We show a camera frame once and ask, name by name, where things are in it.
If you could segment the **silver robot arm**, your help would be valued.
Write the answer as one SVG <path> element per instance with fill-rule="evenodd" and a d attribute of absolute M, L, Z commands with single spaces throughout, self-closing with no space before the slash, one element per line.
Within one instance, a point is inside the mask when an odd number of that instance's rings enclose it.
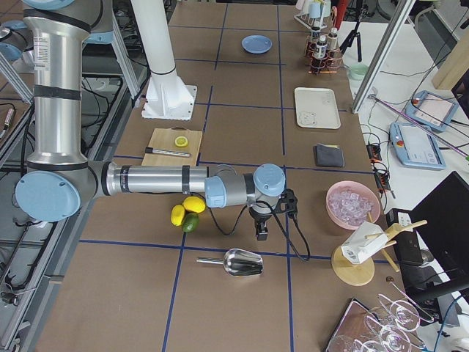
<path fill-rule="evenodd" d="M 229 166 L 119 166 L 90 161 L 81 152 L 82 45 L 111 27 L 110 2 L 26 1 L 23 19 L 34 41 L 36 129 L 34 152 L 15 187 L 25 213 L 55 222 L 97 197 L 202 192 L 210 208 L 248 207 L 256 238 L 266 239 L 266 222 L 285 189 L 284 172 L 274 164 L 239 175 Z"/>

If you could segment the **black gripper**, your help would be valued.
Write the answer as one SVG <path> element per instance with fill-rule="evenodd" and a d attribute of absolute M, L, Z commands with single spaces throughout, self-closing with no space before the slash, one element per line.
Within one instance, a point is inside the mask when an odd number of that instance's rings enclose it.
<path fill-rule="evenodd" d="M 266 241 L 268 237 L 267 221 L 272 216 L 270 208 L 262 203 L 260 205 L 252 205 L 249 208 L 249 213 L 256 226 L 256 239 L 258 241 Z"/>

